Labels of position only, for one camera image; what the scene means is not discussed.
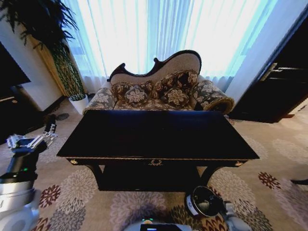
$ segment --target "floral upholstery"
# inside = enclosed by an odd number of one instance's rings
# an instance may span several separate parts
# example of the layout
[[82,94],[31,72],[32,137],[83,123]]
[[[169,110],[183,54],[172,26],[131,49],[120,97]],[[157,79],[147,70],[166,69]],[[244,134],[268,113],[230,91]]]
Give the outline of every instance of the floral upholstery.
[[153,82],[150,80],[145,81],[144,83],[139,83],[138,86],[147,94],[150,94],[153,90]]
[[177,77],[177,87],[188,94],[192,86],[197,82],[198,73],[194,70],[182,70],[173,73]]
[[133,107],[140,107],[148,99],[148,95],[138,85],[128,90],[125,94],[125,100]]
[[227,97],[209,80],[194,85],[191,95],[201,104],[205,111],[221,111],[227,114],[234,106],[234,100]]
[[123,100],[125,98],[126,92],[132,87],[131,83],[120,82],[116,83],[112,86],[112,91],[115,93],[116,97],[119,100]]
[[153,99],[160,99],[164,93],[174,86],[176,81],[175,77],[176,76],[172,73],[158,81],[151,92],[151,97]]
[[[194,71],[183,70],[174,72],[171,75],[158,81],[153,87],[152,82],[146,81],[144,83],[125,83],[119,82],[113,86],[108,82],[106,87],[100,89],[89,105],[84,109],[84,114],[88,110],[147,110],[147,111],[169,111],[169,110],[194,110],[194,111],[221,111],[224,114],[230,112],[234,106],[234,100],[227,97],[222,91],[213,85],[209,80],[196,79]],[[150,94],[151,97],[143,104],[133,106],[125,100],[125,94],[132,88],[139,89],[139,93],[144,90],[144,93],[149,92],[153,87]],[[181,89],[182,91],[189,92],[188,100],[179,99],[181,93],[172,93],[167,95],[167,91],[172,92],[170,89]],[[180,108],[177,101],[184,102],[184,107]]]
[[161,100],[173,107],[182,108],[188,103],[189,97],[180,88],[173,87],[166,92]]
[[160,99],[172,87],[176,86],[189,94],[192,86],[197,82],[198,73],[194,70],[181,70],[171,73],[158,81],[152,92],[151,97]]
[[112,86],[112,91],[115,93],[116,97],[119,100],[123,100],[125,98],[126,92],[136,85],[138,85],[147,94],[150,94],[153,89],[153,82],[151,80],[148,80],[144,83],[139,84],[118,82]]
[[109,88],[101,88],[83,110],[83,114],[88,110],[113,110],[116,101],[115,94]]
[[193,109],[189,104],[183,108],[176,108],[158,99],[149,98],[148,101],[140,107],[133,107],[125,100],[116,102],[114,110],[139,110],[139,111],[192,111]]

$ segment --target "white planter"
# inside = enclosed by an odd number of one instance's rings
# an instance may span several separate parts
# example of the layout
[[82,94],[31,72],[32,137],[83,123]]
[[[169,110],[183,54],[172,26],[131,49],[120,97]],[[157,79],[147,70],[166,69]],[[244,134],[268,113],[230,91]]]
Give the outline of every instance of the white planter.
[[68,98],[70,100],[70,102],[72,103],[72,105],[74,106],[74,108],[78,111],[79,114],[82,115],[82,111],[83,109],[85,109],[85,107],[88,105],[89,100],[88,100],[88,96],[86,95],[85,98],[83,98],[82,100],[78,100],[78,101],[72,101],[70,98]]

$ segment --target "dark wooden door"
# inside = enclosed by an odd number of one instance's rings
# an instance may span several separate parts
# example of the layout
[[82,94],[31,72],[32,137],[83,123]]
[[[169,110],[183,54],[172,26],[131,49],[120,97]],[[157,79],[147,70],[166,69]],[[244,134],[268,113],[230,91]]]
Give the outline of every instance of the dark wooden door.
[[231,118],[278,122],[308,97],[308,18],[265,74],[240,99]]

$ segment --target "floor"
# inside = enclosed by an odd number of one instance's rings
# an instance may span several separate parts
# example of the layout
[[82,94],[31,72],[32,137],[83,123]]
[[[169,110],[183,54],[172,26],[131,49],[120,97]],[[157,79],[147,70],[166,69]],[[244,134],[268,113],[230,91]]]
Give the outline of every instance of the floor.
[[[170,222],[189,224],[194,230],[227,230],[220,216],[192,219],[184,209],[183,193],[98,191],[86,167],[73,166],[55,156],[82,116],[69,101],[63,101],[54,113],[70,116],[57,122],[59,138],[39,156],[35,187],[42,190],[42,197],[34,230],[120,231],[144,216],[163,216]],[[276,124],[231,123],[260,160],[217,171],[210,182],[214,192],[232,201],[238,216],[254,231],[308,231],[308,186],[290,182],[308,178],[308,108]],[[42,131],[31,132],[29,137]],[[6,145],[0,145],[1,173],[11,156]]]

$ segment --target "sheer white curtain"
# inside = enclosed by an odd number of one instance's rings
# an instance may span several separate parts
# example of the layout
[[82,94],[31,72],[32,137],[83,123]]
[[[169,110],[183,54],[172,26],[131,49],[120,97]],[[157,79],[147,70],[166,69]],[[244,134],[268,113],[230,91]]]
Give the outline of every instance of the sheer white curtain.
[[225,90],[277,0],[63,0],[79,30],[72,53],[89,92],[121,63],[144,74],[177,51],[202,59],[201,75]]

